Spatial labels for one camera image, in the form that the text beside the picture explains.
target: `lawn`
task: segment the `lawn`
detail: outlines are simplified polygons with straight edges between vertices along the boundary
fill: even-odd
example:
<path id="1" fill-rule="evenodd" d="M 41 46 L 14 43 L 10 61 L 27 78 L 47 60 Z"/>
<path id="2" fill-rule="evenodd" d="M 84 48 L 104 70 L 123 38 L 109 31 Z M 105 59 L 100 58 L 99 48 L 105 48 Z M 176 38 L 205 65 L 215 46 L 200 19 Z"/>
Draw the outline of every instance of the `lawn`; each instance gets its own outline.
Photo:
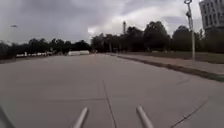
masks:
<path id="1" fill-rule="evenodd" d="M 142 55 L 149 55 L 154 57 L 165 57 L 165 58 L 180 58 L 180 59 L 191 59 L 191 52 L 151 52 L 151 53 L 136 53 Z M 224 54 L 217 53 L 196 53 L 196 60 L 205 61 L 215 64 L 224 64 Z"/>

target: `tall tower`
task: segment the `tall tower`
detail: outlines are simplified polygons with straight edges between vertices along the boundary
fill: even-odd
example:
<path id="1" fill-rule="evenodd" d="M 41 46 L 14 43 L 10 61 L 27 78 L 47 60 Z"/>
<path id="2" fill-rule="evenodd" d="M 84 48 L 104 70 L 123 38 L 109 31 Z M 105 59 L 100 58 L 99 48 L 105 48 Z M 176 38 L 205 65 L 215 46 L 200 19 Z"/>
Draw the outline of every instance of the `tall tower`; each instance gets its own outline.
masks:
<path id="1" fill-rule="evenodd" d="M 126 24 L 126 22 L 124 21 L 124 22 L 123 22 L 123 34 L 126 34 L 126 26 L 127 26 L 127 24 Z"/>

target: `curb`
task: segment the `curb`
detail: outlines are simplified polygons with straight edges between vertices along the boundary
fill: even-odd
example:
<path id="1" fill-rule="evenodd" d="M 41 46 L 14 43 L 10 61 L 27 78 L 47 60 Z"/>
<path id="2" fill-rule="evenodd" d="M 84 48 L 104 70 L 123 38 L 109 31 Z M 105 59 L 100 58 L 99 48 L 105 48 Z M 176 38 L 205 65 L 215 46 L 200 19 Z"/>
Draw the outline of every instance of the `curb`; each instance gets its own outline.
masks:
<path id="1" fill-rule="evenodd" d="M 115 57 L 118 57 L 118 58 L 121 58 L 121 59 L 137 61 L 137 62 L 140 62 L 140 63 L 153 65 L 153 66 L 157 66 L 157 67 L 163 67 L 163 68 L 171 69 L 171 70 L 174 70 L 174 71 L 179 71 L 179 72 L 183 72 L 183 73 L 187 73 L 187 74 L 191 74 L 191 75 L 200 76 L 202 78 L 207 78 L 207 79 L 210 79 L 210 80 L 224 82 L 224 77 L 222 77 L 218 74 L 211 73 L 211 72 L 206 72 L 206 71 L 201 71 L 201 70 L 197 70 L 197 69 L 186 68 L 186 67 L 181 67 L 181 66 L 171 65 L 171 64 L 151 62 L 151 61 L 147 61 L 147 60 L 139 60 L 139 59 L 136 59 L 136 58 L 129 58 L 129 57 L 123 57 L 123 56 L 117 56 L 117 55 L 111 55 L 111 56 L 115 56 Z"/>

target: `grass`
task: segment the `grass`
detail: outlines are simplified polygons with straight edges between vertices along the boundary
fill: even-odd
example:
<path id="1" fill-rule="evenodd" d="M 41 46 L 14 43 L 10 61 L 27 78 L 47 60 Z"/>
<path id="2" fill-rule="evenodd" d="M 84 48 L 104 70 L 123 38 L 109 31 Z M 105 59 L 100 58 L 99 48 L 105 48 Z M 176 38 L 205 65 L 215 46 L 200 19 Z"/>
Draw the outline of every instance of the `grass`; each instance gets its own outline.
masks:
<path id="1" fill-rule="evenodd" d="M 191 52 L 152 52 L 152 53 L 142 52 L 131 54 L 164 57 L 164 58 L 179 58 L 179 59 L 191 59 L 192 57 Z M 196 53 L 196 60 L 214 64 L 224 64 L 224 54 L 198 52 Z"/>
<path id="2" fill-rule="evenodd" d="M 45 57 L 47 57 L 47 56 L 5 59 L 5 60 L 0 60 L 0 64 L 14 63 L 14 62 L 23 61 L 23 60 L 41 59 L 41 58 L 45 58 Z"/>

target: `treeline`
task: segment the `treeline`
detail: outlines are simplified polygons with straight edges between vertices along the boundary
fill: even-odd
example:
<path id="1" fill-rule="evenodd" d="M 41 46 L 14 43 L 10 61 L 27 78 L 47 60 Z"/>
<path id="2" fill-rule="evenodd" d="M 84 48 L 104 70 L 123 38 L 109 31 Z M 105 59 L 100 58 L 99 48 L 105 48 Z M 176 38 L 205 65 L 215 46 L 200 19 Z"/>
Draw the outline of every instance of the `treeline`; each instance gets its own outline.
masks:
<path id="1" fill-rule="evenodd" d="M 150 22 L 144 31 L 128 27 L 120 36 L 100 34 L 92 38 L 91 46 L 99 52 L 117 51 L 191 51 L 192 33 L 186 26 L 179 26 L 170 36 L 160 22 Z M 215 28 L 207 33 L 195 33 L 198 52 L 224 53 L 224 33 Z"/>
<path id="2" fill-rule="evenodd" d="M 0 59 L 15 58 L 19 54 L 27 54 L 31 56 L 37 53 L 51 54 L 67 54 L 69 51 L 81 51 L 91 50 L 91 47 L 84 40 L 79 42 L 71 43 L 71 41 L 63 41 L 61 39 L 53 39 L 47 42 L 44 38 L 42 39 L 31 39 L 25 44 L 8 45 L 4 41 L 0 42 Z"/>
<path id="3" fill-rule="evenodd" d="M 144 31 L 128 27 L 125 34 L 100 34 L 91 40 L 91 45 L 84 40 L 71 43 L 61 39 L 46 41 L 31 39 L 25 44 L 8 45 L 0 41 L 0 59 L 10 59 L 18 54 L 37 54 L 50 52 L 66 54 L 69 51 L 92 50 L 98 52 L 151 52 L 151 51 L 191 51 L 191 31 L 186 26 L 179 26 L 170 36 L 162 22 L 150 22 Z M 195 33 L 197 52 L 224 53 L 224 31 L 213 28 L 206 33 Z"/>

